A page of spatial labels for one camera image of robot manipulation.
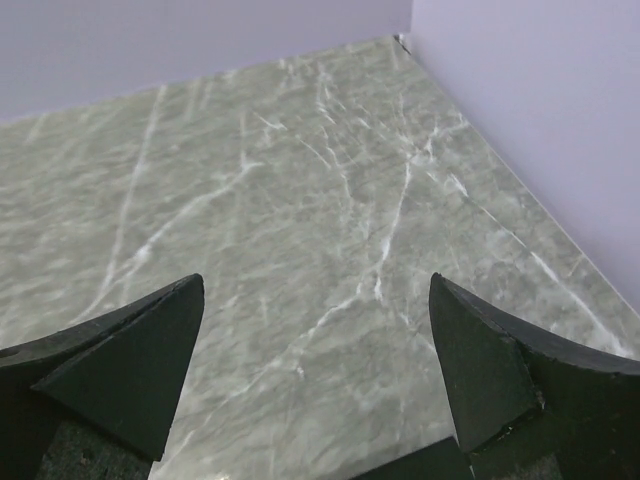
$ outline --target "marble floor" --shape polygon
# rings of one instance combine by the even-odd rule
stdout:
[[[435,271],[640,358],[636,315],[392,38],[0,126],[1,347],[204,276],[154,480],[347,479],[451,434]]]

